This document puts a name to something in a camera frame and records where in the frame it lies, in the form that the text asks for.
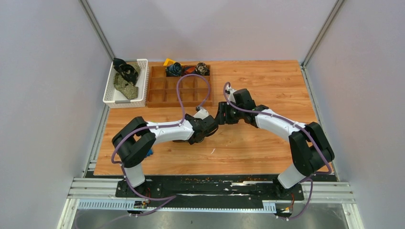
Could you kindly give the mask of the dark patterned necktie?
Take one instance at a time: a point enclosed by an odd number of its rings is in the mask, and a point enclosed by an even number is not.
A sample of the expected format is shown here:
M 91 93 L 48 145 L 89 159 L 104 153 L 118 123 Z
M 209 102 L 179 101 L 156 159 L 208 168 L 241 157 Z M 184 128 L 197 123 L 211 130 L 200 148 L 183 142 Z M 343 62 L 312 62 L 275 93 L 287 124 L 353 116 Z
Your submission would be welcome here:
M 175 143 L 189 143 L 188 140 L 173 140 Z

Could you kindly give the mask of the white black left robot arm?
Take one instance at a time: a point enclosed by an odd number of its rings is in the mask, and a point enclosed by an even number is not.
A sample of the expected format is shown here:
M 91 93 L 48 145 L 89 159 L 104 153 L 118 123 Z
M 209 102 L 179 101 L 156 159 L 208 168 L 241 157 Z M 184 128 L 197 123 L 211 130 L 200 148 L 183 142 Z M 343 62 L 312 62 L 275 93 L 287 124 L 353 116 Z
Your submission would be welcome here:
M 186 142 L 190 145 L 200 143 L 212 136 L 219 128 L 215 119 L 185 114 L 182 119 L 171 122 L 147 122 L 138 116 L 132 119 L 111 140 L 114 151 L 111 163 L 118 164 L 128 184 L 128 191 L 135 197 L 162 201 L 175 198 L 152 198 L 145 196 L 146 178 L 142 161 L 154 145 L 165 142 Z

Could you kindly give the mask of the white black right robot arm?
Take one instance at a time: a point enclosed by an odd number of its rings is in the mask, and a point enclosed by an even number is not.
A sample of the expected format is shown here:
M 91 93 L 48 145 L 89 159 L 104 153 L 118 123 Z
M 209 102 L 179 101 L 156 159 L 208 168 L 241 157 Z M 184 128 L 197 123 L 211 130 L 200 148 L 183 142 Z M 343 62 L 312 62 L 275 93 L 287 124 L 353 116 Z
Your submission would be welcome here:
M 220 125 L 237 124 L 243 120 L 289 143 L 292 164 L 273 179 L 275 197 L 287 198 L 298 183 L 319 173 L 322 167 L 327 167 L 326 174 L 331 173 L 329 163 L 335 155 L 320 124 L 296 122 L 265 105 L 256 105 L 246 88 L 236 90 L 226 83 L 223 93 L 225 101 L 218 104 L 215 118 Z

